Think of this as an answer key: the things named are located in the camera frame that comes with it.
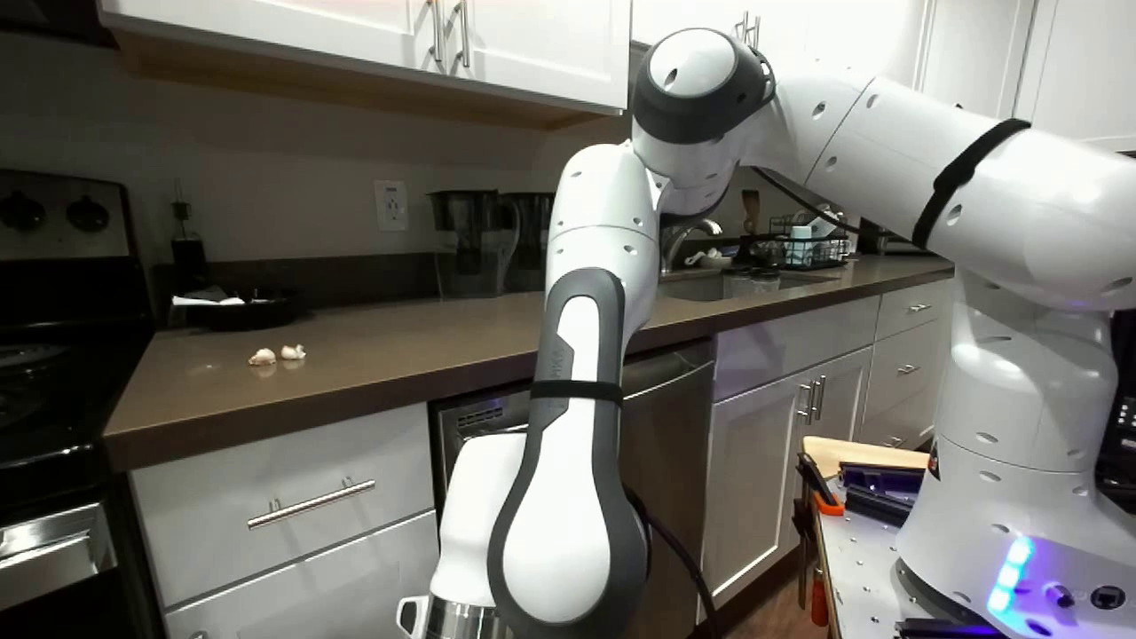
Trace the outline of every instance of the oven door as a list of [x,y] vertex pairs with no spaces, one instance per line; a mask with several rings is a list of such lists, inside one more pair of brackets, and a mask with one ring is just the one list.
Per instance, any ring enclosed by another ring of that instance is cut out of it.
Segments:
[[0,527],[0,636],[131,636],[100,503]]

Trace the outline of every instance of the electrical outlet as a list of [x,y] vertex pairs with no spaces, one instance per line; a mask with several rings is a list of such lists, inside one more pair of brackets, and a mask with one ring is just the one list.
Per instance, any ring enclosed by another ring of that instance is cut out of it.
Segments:
[[403,209],[403,186],[400,183],[375,183],[375,222],[378,232],[408,232],[408,209]]

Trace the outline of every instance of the blue light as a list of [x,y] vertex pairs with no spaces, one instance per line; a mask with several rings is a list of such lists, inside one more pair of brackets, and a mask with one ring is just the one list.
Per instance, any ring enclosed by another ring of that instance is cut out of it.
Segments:
[[1007,548],[1007,565],[1027,565],[1028,563],[1028,553],[1034,553],[1034,544],[1021,537],[1021,539],[1015,539],[1015,548]]
[[1002,616],[1004,606],[1007,606],[1007,591],[995,591],[989,602],[988,602],[988,610]]
[[998,587],[1002,587],[1002,591],[1015,591],[1018,583],[1021,583],[1021,570],[1002,565]]

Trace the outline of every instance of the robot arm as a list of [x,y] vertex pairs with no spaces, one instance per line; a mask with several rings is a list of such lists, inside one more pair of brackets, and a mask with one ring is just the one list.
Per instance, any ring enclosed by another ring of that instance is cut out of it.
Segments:
[[[486,559],[468,563],[481,570],[468,604],[490,592],[516,636],[617,636],[634,606],[645,534],[617,475],[622,363],[658,296],[660,215],[705,215],[734,167],[778,171],[1018,298],[1136,306],[1129,159],[880,77],[775,83],[755,51],[703,30],[662,40],[633,96],[633,143],[582,150],[561,174],[529,436],[486,496],[500,515],[462,537]],[[449,539],[445,521],[434,592],[453,583]]]

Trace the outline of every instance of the dishwasher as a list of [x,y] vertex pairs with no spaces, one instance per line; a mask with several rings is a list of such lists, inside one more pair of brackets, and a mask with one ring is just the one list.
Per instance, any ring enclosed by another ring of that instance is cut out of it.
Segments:
[[[623,367],[623,486],[653,521],[699,563],[705,512],[705,440],[713,405],[713,340],[645,353]],[[524,429],[529,386],[498,386],[449,402],[434,402],[437,503],[449,482],[449,466],[468,436]],[[687,636],[695,627],[695,583],[676,553],[649,537],[649,579],[623,636]]]

